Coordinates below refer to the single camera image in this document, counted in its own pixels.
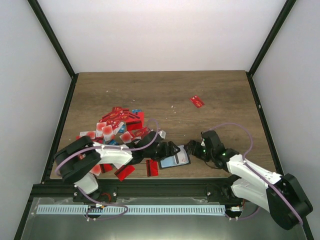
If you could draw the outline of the white card black stripe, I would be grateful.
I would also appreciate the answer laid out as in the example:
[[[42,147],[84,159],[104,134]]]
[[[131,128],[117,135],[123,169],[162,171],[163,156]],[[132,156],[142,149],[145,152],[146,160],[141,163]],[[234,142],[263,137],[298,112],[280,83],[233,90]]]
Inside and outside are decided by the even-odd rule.
[[[180,148],[180,152],[175,155],[175,164],[176,165],[186,165],[189,163],[189,156],[186,153],[184,146],[178,146]]]

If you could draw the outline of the black leather card holder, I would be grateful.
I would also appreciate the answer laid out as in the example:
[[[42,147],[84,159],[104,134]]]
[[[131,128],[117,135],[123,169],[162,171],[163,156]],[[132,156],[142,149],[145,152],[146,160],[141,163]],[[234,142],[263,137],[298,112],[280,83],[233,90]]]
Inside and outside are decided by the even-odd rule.
[[[191,164],[190,156],[186,152],[184,145],[179,145],[178,147],[180,151],[176,155],[164,158],[159,162],[158,166],[161,170]]]

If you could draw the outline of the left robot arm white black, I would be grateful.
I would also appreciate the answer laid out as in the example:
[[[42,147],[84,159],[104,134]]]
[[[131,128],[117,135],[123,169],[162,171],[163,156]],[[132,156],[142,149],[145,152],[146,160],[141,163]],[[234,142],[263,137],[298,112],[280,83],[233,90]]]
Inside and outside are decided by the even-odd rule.
[[[102,196],[102,189],[97,176],[91,172],[95,166],[109,164],[121,174],[145,158],[160,162],[180,152],[181,147],[172,141],[164,141],[156,131],[122,145],[102,144],[83,136],[54,155],[55,172],[63,182],[74,184],[89,201],[97,202]]]

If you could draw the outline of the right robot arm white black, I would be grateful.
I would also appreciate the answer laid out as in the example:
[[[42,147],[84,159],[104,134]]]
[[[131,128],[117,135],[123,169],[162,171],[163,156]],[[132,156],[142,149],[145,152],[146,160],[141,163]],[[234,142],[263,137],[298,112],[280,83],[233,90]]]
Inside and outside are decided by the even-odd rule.
[[[313,206],[298,179],[287,173],[281,175],[249,161],[232,148],[225,148],[214,130],[201,133],[202,141],[191,140],[184,148],[188,154],[213,162],[231,174],[231,183],[222,188],[229,202],[241,198],[269,212],[283,229],[290,230],[313,211]]]

